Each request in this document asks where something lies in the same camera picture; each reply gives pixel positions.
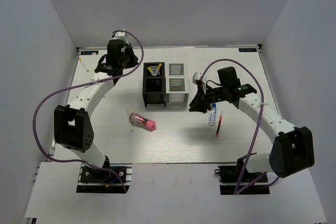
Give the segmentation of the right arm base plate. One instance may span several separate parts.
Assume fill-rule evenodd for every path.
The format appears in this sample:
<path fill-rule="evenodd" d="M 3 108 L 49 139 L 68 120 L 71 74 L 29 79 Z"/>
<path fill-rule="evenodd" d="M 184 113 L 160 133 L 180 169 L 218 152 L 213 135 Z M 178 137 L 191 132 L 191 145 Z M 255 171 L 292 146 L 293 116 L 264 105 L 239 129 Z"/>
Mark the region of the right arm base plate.
<path fill-rule="evenodd" d="M 235 165 L 222 165 L 214 170 L 214 174 L 219 178 L 219 188 L 221 195 L 233 195 L 236 184 L 239 178 L 239 172 Z M 255 180 L 261 173 L 244 173 L 244 176 L 239 184 L 238 190 Z M 268 195 L 270 190 L 268 188 L 268 178 L 264 175 L 260 180 L 253 185 L 246 188 L 240 195 Z"/>

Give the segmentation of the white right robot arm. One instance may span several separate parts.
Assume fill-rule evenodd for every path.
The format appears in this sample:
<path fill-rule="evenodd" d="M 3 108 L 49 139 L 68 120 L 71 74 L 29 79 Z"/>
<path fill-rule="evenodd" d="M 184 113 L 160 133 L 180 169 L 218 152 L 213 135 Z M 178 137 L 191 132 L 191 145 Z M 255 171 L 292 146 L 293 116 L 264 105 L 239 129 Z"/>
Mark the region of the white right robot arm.
<path fill-rule="evenodd" d="M 205 113 L 213 103 L 229 102 L 259 123 L 272 143 L 270 153 L 238 159 L 237 175 L 241 180 L 250 181 L 256 173 L 264 172 L 285 178 L 314 165 L 312 132 L 307 127 L 296 127 L 262 103 L 261 95 L 253 86 L 241 84 L 234 67 L 219 69 L 217 73 L 220 81 L 217 88 L 210 87 L 201 73 L 194 73 L 197 93 L 189 111 Z"/>

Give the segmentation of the yellow capped white marker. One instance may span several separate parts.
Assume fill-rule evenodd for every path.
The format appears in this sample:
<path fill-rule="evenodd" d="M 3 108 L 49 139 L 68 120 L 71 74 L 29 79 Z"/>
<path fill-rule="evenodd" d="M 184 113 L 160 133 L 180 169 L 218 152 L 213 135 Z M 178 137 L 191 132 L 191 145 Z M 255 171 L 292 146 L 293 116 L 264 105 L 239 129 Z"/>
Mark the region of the yellow capped white marker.
<path fill-rule="evenodd" d="M 83 66 L 83 68 L 85 69 L 86 72 L 90 71 L 89 68 L 86 66 L 86 64 L 84 63 L 84 61 L 81 58 L 79 58 L 79 62 L 81 63 L 81 65 Z"/>

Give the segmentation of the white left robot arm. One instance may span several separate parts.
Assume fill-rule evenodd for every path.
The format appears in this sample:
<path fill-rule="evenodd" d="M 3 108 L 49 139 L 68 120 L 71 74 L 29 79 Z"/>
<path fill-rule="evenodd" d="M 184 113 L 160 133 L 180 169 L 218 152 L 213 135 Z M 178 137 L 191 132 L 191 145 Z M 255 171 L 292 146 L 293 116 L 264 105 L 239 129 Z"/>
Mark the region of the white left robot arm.
<path fill-rule="evenodd" d="M 138 65 L 131 44 L 126 38 L 113 38 L 108 42 L 107 53 L 99 61 L 91 84 L 85 85 L 81 93 L 66 106 L 54 110 L 54 139 L 71 150 L 84 162 L 93 165 L 93 176 L 101 182 L 110 178 L 108 158 L 93 143 L 94 131 L 91 116 L 102 98 L 116 85 L 117 79 L 103 79 L 123 75 L 124 69 Z"/>

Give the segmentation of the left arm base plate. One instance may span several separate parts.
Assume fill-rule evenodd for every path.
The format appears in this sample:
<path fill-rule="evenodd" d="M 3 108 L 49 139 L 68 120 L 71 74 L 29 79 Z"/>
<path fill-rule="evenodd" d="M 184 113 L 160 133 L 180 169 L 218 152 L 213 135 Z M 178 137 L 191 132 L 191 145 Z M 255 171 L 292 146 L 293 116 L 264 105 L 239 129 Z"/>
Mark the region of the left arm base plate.
<path fill-rule="evenodd" d="M 95 170 L 85 165 L 81 166 L 77 193 L 90 194 L 125 194 L 132 179 L 132 164 L 110 164 L 110 169 L 115 171 L 121 178 L 126 190 L 114 173 Z"/>

